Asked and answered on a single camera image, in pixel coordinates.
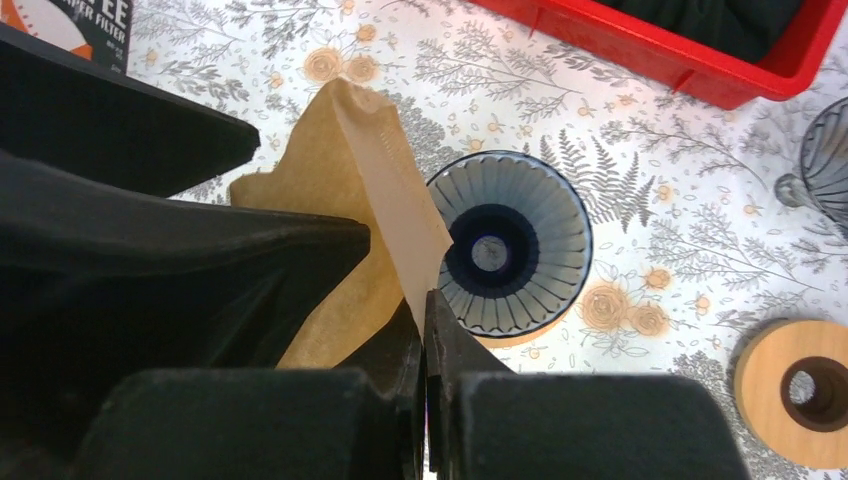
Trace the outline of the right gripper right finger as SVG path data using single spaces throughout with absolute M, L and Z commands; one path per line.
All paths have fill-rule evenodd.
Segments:
M 725 417 L 674 375 L 521 374 L 427 295 L 429 462 L 441 479 L 745 479 Z

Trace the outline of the orange coffee filter box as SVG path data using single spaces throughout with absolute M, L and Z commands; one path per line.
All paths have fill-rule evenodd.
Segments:
M 132 0 L 2 0 L 1 22 L 124 73 L 133 8 Z

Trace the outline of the blue glass dripper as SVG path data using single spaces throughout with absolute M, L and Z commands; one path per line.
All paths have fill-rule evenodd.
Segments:
M 531 334 L 577 300 L 593 236 L 562 174 L 528 154 L 492 150 L 452 162 L 427 187 L 453 240 L 438 286 L 472 335 Z

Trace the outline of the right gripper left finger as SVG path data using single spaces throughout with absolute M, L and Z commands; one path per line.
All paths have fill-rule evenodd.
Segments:
M 148 370 L 121 382 L 75 479 L 419 479 L 423 350 L 406 304 L 332 369 Z

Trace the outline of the single brown paper filter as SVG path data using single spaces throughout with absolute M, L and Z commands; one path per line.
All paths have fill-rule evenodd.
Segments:
M 278 165 L 229 186 L 232 205 L 353 219 L 368 255 L 310 313 L 278 362 L 334 367 L 384 327 L 402 303 L 424 331 L 426 297 L 452 244 L 387 97 L 326 83 L 296 123 Z

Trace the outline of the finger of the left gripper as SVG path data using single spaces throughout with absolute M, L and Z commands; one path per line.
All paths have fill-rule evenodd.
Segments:
M 1 28 L 1 150 L 167 197 L 252 159 L 247 122 Z
M 350 219 L 168 200 L 1 157 L 1 448 L 72 456 L 158 368 L 270 367 L 370 248 Z

